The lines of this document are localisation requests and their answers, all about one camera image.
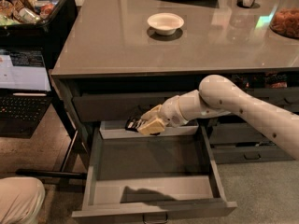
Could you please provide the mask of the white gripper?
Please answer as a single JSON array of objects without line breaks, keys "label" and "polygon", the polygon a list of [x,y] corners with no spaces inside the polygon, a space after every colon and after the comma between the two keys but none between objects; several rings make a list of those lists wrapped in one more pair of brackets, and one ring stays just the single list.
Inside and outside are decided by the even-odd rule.
[{"label": "white gripper", "polygon": [[137,130],[144,135],[162,133],[166,125],[178,127],[187,124],[179,107],[179,96],[167,99],[162,105],[156,105],[141,116],[141,125]]}]

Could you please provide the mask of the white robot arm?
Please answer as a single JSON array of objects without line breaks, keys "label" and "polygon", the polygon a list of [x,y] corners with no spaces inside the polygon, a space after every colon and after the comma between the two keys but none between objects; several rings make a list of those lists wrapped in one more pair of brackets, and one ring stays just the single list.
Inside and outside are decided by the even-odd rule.
[{"label": "white robot arm", "polygon": [[299,117],[240,90],[220,75],[202,79],[199,88],[167,99],[141,116],[139,133],[162,133],[167,126],[179,127],[193,119],[227,114],[242,118],[294,159],[299,159]]}]

